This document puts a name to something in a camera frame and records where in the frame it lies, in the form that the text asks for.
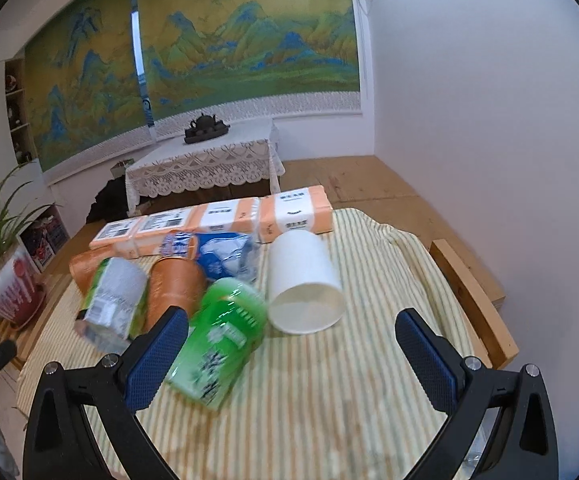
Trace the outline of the white cup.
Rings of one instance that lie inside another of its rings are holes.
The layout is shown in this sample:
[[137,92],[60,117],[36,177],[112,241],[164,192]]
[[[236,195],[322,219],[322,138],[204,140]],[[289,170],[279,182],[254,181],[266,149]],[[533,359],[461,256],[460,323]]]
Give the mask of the white cup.
[[270,245],[267,294],[269,321],[290,335],[327,330],[346,309],[325,242],[306,230],[288,231]]

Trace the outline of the lying orange patterned cup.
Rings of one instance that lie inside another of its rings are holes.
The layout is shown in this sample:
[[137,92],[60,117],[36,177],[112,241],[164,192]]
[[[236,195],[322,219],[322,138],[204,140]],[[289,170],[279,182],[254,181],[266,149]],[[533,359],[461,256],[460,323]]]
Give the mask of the lying orange patterned cup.
[[82,295],[87,295],[99,264],[114,255],[116,255],[114,247],[105,246],[81,252],[70,259],[69,272]]

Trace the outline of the upright orange patterned cup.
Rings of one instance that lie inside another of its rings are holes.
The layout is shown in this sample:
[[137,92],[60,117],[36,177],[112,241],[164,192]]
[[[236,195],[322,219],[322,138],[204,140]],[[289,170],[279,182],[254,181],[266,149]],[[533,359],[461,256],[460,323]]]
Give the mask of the upright orange patterned cup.
[[189,320],[193,318],[206,286],[206,275],[195,261],[178,257],[158,260],[152,266],[148,281],[148,310],[143,332],[148,332],[171,306],[186,311]]

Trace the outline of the wooden slat stand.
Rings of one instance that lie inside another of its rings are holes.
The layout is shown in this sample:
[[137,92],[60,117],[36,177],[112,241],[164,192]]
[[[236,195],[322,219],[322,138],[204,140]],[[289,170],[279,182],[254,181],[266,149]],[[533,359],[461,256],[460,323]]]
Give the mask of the wooden slat stand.
[[32,349],[47,324],[54,308],[62,298],[68,286],[73,283],[69,274],[55,274],[46,283],[46,300],[35,316],[24,326],[16,328],[4,318],[0,318],[0,342],[12,340],[17,346],[17,355],[12,361],[15,368],[21,370],[32,353]]

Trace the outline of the red green snack canister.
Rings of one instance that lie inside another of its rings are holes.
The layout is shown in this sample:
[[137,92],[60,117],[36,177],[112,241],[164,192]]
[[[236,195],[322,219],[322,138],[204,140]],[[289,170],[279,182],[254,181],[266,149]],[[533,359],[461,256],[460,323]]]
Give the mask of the red green snack canister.
[[103,260],[74,323],[75,332],[99,352],[122,354],[143,333],[148,274],[120,257]]

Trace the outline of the striped yellow tablecloth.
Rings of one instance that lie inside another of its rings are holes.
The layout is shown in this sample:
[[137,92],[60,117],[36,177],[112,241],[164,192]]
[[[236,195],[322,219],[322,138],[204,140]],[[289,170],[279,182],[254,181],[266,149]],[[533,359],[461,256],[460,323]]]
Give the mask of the striped yellow tablecloth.
[[303,336],[268,328],[216,411],[163,386],[139,422],[183,479],[400,479],[445,417],[395,337],[413,308],[473,352],[457,298],[412,233],[338,209],[326,234],[345,313]]

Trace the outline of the green plastic bottle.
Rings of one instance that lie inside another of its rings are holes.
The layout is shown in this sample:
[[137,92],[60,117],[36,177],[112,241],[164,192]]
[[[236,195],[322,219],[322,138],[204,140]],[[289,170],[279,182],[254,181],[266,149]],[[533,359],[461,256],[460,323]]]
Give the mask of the green plastic bottle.
[[220,278],[210,285],[191,333],[166,382],[209,410],[218,410],[267,325],[267,304],[250,284]]

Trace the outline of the black bag on floor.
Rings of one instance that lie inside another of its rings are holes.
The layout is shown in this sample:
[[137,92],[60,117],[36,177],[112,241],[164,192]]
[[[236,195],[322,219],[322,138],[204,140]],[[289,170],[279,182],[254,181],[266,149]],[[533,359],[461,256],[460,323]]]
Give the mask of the black bag on floor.
[[104,188],[96,194],[86,222],[113,222],[128,218],[126,177],[108,180]]

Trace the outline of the blue white snack bag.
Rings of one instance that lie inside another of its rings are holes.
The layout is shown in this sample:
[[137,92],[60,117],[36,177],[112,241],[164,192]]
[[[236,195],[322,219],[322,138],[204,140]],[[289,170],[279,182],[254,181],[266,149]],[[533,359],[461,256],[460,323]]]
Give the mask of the blue white snack bag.
[[252,234],[171,232],[160,244],[160,255],[195,261],[208,281],[237,278],[251,283],[258,276],[259,244]]

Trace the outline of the black tea set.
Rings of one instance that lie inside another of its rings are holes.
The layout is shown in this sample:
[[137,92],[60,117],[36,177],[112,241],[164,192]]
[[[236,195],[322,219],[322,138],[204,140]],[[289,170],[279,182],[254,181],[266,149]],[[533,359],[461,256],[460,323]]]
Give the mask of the black tea set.
[[220,138],[229,132],[230,126],[215,115],[201,114],[190,121],[190,126],[184,130],[184,143],[196,144]]

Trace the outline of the orange tissue pack row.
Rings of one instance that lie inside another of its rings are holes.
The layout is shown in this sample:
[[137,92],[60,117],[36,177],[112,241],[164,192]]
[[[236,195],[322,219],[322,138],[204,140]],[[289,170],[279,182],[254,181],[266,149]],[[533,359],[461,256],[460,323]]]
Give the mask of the orange tissue pack row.
[[332,204],[323,186],[314,185],[110,222],[96,233],[89,248],[106,248],[114,255],[135,259],[155,256],[172,232],[255,234],[262,243],[271,243],[291,230],[324,234],[332,229]]

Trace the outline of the lace tablecloth side table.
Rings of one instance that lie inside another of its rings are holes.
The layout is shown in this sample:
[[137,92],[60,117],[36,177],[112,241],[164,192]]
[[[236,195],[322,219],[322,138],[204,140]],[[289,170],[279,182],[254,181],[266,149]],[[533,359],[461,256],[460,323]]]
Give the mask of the lace tablecloth side table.
[[220,138],[186,144],[177,136],[155,148],[126,170],[126,195],[130,214],[143,197],[202,188],[270,182],[280,191],[285,168],[279,155],[280,130],[270,118],[238,122]]

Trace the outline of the landscape painting blind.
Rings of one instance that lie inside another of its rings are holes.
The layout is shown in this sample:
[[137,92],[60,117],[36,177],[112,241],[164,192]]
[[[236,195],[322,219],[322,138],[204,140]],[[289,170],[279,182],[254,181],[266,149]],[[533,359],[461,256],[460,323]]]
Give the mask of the landscape painting blind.
[[70,174],[202,113],[360,110],[352,0],[75,0],[26,44],[40,166]]

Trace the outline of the wooden wall shelf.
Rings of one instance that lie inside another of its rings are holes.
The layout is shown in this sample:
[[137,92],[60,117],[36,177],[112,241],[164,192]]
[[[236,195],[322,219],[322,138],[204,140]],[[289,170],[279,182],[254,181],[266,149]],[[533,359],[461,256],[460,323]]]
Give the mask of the wooden wall shelf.
[[4,92],[6,112],[15,158],[20,165],[38,157],[26,112],[26,84],[24,58],[5,62]]

